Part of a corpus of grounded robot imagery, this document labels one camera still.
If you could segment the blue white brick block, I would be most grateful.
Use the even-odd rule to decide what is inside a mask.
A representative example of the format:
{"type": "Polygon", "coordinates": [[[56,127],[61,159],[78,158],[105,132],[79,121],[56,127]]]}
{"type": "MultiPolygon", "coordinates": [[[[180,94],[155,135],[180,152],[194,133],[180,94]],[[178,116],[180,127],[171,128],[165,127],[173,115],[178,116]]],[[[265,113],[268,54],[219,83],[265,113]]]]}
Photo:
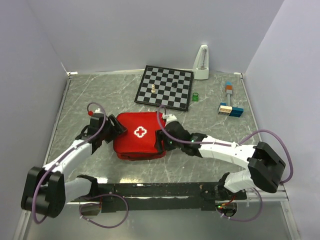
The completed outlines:
{"type": "Polygon", "coordinates": [[[229,106],[224,102],[221,102],[217,109],[217,113],[219,115],[227,115],[227,116],[236,117],[236,118],[241,117],[243,112],[244,112],[244,109],[242,107],[229,106]]]}

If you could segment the white chess pawn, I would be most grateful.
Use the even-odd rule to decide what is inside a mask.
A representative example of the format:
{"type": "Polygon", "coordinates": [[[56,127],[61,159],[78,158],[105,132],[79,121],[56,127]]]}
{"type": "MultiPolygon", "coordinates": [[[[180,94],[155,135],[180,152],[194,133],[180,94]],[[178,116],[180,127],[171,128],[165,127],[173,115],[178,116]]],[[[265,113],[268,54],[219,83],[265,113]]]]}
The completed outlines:
{"type": "Polygon", "coordinates": [[[155,87],[154,84],[151,86],[151,92],[152,92],[152,93],[156,93],[156,87],[155,87]]]}

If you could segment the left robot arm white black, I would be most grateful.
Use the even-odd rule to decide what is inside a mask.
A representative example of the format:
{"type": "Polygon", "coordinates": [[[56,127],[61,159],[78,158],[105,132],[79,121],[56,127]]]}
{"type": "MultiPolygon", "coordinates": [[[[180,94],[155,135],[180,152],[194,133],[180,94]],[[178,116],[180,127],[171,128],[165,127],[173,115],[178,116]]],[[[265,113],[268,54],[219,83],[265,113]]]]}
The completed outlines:
{"type": "Polygon", "coordinates": [[[34,166],[28,171],[21,208],[34,215],[55,218],[65,204],[75,199],[95,200],[99,195],[99,184],[95,177],[82,174],[70,182],[65,179],[80,163],[93,155],[103,142],[110,143],[126,132],[127,128],[114,115],[94,113],[89,124],[67,150],[52,162],[42,167],[34,166]]]}

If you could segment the black red medicine kit case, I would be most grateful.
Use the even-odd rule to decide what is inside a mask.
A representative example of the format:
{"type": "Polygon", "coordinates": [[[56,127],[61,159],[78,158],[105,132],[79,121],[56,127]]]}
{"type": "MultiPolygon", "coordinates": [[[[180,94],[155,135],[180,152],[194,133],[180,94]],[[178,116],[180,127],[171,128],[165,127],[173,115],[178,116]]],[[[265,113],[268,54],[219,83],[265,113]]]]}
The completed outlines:
{"type": "Polygon", "coordinates": [[[116,119],[126,132],[113,141],[113,150],[122,160],[141,161],[166,155],[163,141],[157,136],[161,130],[154,112],[123,112],[116,119]]]}

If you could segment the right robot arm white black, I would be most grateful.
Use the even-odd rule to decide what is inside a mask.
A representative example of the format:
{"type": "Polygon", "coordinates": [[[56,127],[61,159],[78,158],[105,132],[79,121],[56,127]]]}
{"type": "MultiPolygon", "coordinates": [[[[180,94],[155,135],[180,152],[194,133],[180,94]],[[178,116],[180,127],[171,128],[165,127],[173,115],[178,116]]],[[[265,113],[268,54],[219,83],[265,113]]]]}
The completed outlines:
{"type": "Polygon", "coordinates": [[[239,145],[203,133],[189,133],[176,120],[160,129],[167,151],[180,149],[188,156],[217,159],[242,167],[241,171],[225,173],[219,180],[221,198],[230,199],[247,188],[277,192],[286,164],[269,144],[260,141],[256,145],[239,145]]]}

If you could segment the aluminium rail frame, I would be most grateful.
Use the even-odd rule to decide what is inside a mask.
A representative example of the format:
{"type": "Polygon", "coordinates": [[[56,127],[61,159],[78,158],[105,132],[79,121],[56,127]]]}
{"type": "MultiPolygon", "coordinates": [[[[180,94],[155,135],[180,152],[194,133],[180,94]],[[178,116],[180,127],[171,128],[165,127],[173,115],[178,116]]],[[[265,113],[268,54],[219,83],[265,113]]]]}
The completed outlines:
{"type": "Polygon", "coordinates": [[[289,200],[287,192],[283,185],[279,186],[279,189],[277,190],[276,193],[265,192],[259,188],[255,188],[255,189],[247,188],[245,191],[246,191],[247,200],[251,202],[259,202],[260,201],[259,194],[263,202],[284,202],[289,200]]]}

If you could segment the blue orange grey brick stick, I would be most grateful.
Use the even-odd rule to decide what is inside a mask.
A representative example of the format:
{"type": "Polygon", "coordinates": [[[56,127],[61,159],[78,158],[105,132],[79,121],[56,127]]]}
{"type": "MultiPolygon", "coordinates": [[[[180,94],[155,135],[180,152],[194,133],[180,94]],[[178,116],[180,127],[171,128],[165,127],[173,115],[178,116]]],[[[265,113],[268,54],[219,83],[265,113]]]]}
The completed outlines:
{"type": "Polygon", "coordinates": [[[225,83],[225,94],[227,99],[227,105],[231,106],[231,96],[233,94],[233,85],[229,81],[225,83]]]}

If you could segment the white metronome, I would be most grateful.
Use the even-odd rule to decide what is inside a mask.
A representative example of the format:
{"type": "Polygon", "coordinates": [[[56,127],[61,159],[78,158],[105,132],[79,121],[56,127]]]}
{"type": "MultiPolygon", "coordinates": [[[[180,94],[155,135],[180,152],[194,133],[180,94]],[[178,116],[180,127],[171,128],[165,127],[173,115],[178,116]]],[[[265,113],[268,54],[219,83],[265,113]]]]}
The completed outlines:
{"type": "Polygon", "coordinates": [[[195,80],[207,80],[209,78],[209,48],[207,45],[200,46],[192,70],[195,80]]]}

